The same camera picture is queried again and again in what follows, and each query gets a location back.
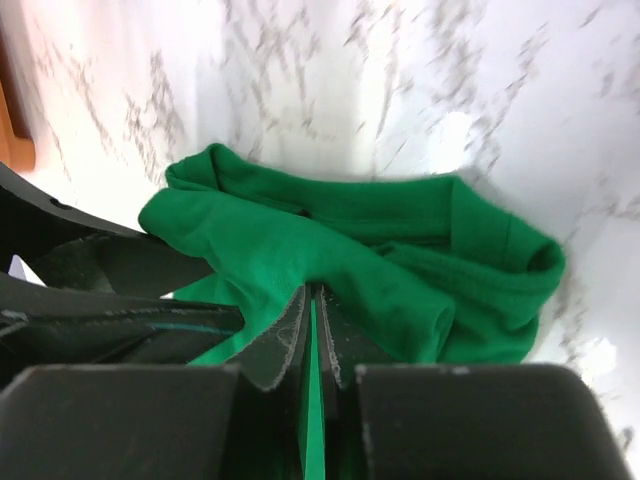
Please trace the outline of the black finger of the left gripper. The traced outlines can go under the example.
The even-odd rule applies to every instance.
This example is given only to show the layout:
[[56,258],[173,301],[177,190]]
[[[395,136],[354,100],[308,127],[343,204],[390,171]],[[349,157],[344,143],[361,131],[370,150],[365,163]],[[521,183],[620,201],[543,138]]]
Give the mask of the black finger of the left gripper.
[[159,238],[63,204],[1,167],[1,271],[21,258],[45,285],[165,295],[213,273]]
[[1,276],[1,383],[50,364],[187,364],[244,326],[233,306],[62,290]]

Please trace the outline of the green t shirt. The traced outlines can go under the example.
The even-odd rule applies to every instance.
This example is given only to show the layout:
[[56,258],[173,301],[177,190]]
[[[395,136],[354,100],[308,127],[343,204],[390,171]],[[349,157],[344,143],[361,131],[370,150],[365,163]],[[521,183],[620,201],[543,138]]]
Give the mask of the green t shirt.
[[400,361],[517,363],[565,270],[554,239],[453,174],[318,181],[214,144],[165,178],[140,226],[212,268],[175,298],[233,305],[245,320],[199,365],[247,347],[307,283],[326,286]]

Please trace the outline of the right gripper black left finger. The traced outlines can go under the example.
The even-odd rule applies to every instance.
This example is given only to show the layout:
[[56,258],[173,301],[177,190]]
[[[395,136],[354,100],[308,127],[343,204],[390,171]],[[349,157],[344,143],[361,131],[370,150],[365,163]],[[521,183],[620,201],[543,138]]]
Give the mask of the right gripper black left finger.
[[299,479],[310,290],[228,362],[47,365],[1,396],[5,479]]

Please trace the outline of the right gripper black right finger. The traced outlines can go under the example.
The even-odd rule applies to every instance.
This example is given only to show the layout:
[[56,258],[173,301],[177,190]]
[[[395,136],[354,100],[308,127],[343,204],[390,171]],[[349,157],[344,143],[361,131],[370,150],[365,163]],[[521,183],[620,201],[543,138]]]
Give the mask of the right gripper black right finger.
[[330,479],[627,479],[599,405],[553,364],[395,361],[317,290]]

